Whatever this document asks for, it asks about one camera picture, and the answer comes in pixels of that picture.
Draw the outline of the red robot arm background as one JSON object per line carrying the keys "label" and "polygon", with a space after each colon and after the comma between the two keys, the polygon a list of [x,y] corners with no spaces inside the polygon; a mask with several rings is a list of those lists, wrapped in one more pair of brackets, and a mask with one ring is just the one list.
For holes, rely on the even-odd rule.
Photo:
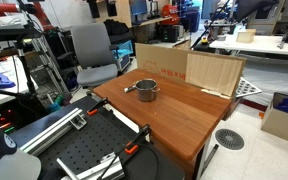
{"label": "red robot arm background", "polygon": [[43,0],[27,0],[28,4],[24,4],[21,0],[17,4],[0,3],[0,17],[5,16],[7,13],[21,13],[25,11],[34,15],[42,25],[44,30],[51,30],[54,26],[51,24],[49,18],[45,14],[40,4]]}

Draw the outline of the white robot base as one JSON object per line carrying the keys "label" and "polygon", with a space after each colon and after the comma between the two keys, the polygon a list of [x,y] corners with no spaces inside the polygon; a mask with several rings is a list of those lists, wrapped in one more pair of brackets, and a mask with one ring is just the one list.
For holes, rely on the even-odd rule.
{"label": "white robot base", "polygon": [[0,180],[37,180],[40,172],[40,160],[20,150],[0,131]]}

